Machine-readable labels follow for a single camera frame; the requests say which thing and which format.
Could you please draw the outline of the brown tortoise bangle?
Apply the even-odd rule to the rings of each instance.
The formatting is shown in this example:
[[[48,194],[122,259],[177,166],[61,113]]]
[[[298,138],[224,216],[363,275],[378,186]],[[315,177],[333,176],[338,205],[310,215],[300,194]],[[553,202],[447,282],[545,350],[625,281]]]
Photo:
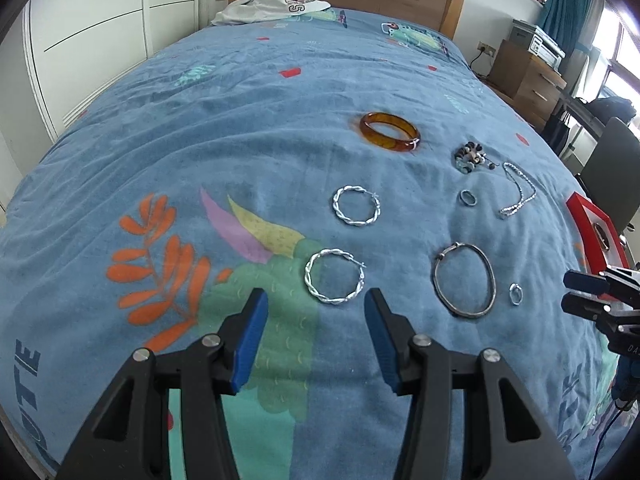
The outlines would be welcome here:
[[[599,244],[604,252],[608,252],[611,249],[611,243],[608,240],[608,234],[606,234],[605,229],[600,226],[600,224],[593,223],[592,225],[593,231],[596,233]]]

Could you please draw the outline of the thin silver bangle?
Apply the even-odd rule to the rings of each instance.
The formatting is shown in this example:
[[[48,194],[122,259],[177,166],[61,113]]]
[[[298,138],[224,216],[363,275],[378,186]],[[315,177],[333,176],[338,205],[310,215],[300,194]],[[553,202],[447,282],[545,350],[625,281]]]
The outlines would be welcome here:
[[[440,304],[455,318],[477,321],[497,300],[497,278],[488,255],[477,245],[453,242],[434,257],[432,285]]]

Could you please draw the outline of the twisted silver hoop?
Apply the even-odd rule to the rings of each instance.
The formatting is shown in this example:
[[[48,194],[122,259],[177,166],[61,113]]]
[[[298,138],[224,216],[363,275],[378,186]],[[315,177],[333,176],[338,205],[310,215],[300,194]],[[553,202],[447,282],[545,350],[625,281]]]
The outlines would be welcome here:
[[[378,194],[360,185],[344,185],[332,197],[332,208],[337,219],[348,226],[363,228],[378,221],[381,202]]]
[[[312,254],[304,266],[307,292],[328,306],[354,300],[366,284],[367,267],[346,250],[323,248]]]

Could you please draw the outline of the amber bangle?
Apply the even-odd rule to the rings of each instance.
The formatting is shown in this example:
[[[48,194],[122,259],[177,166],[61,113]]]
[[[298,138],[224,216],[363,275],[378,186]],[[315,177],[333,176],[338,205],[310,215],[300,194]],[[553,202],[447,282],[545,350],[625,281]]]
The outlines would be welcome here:
[[[421,143],[421,133],[407,119],[385,112],[371,112],[360,118],[359,130],[371,144],[393,152],[412,152]]]

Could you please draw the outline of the red jewelry box tray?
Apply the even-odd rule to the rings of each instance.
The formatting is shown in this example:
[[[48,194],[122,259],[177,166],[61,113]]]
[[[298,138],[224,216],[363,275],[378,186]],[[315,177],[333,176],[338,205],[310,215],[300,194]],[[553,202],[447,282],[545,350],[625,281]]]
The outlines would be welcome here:
[[[566,206],[582,239],[588,270],[599,273],[607,266],[628,269],[628,259],[610,217],[577,192],[568,198]]]

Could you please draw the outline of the dark grey chair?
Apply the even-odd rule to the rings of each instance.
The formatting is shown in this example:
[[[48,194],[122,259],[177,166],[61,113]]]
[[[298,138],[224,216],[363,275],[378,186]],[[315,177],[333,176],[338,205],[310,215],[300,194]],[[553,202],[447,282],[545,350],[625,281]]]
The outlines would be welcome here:
[[[618,234],[639,209],[639,139],[612,117],[578,181],[590,200],[604,211]]]

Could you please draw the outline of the navy tote bag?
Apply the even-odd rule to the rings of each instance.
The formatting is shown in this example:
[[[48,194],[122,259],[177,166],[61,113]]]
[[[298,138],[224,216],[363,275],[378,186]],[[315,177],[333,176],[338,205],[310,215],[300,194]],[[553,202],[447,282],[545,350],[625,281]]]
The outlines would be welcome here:
[[[570,113],[567,110],[560,110],[552,114],[548,122],[542,129],[541,136],[554,151],[555,155],[561,156],[562,151],[567,146],[568,136],[570,135],[570,127],[567,121],[570,119]]]

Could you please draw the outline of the dark backpack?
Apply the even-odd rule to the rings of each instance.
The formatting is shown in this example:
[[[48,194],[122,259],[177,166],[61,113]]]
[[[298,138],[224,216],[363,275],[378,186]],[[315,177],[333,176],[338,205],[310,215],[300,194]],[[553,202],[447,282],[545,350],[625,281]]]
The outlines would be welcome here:
[[[618,118],[623,124],[629,125],[637,114],[631,100],[620,96],[595,99],[586,104],[586,109],[603,125],[606,125],[612,118]]]

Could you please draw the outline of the wooden drawer chest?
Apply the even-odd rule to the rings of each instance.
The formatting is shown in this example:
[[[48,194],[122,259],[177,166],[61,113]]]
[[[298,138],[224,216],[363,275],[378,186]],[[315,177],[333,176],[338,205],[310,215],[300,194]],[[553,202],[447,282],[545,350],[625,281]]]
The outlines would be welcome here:
[[[486,81],[521,118],[541,131],[566,87],[562,76],[529,50],[503,40]]]

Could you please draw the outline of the blue patterned bed cover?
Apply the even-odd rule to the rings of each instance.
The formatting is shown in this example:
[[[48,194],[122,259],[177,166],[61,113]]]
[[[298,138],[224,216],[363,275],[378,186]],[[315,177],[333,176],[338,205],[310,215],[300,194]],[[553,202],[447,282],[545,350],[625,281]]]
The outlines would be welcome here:
[[[385,112],[421,133],[393,152],[360,133]],[[370,226],[334,192],[378,194]],[[388,479],[409,408],[381,377],[363,292],[328,306],[303,280],[323,248],[451,350],[497,349],[578,478],[623,441],[617,364],[561,308],[585,264],[566,201],[578,183],[547,143],[434,32],[331,10],[209,27],[106,90],[23,180],[1,232],[1,405],[53,472],[140,347],[213,332],[262,288],[269,318],[250,381],[224,402],[244,479]],[[483,249],[497,300],[455,318],[432,285],[453,242]]]

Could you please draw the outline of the white printer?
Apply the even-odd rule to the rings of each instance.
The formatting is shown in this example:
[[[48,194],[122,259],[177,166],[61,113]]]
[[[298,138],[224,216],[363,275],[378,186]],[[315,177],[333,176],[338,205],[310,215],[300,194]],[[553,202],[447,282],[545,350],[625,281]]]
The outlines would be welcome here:
[[[564,51],[541,28],[524,21],[514,20],[509,40],[536,55],[556,72],[565,58]]]

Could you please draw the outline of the teal curtain right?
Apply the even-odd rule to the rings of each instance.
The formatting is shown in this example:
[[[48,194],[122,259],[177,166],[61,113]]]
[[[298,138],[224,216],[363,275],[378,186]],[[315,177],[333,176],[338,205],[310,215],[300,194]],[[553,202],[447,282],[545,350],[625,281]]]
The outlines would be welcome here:
[[[546,0],[537,26],[565,54],[571,54],[585,25],[591,0]]]

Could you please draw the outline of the white garment on bed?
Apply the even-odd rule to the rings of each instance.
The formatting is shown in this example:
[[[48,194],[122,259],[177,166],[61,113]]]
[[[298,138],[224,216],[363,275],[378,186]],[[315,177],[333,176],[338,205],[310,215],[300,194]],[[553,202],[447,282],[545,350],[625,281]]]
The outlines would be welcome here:
[[[295,18],[328,10],[326,0],[234,0],[219,11],[213,26],[244,25]]]

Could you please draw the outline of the white wardrobe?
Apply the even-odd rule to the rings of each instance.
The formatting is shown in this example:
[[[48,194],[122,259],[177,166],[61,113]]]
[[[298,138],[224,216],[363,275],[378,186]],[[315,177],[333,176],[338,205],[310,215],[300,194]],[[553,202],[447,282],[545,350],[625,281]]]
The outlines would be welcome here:
[[[198,0],[29,0],[27,71],[51,140],[106,88],[198,28]]]

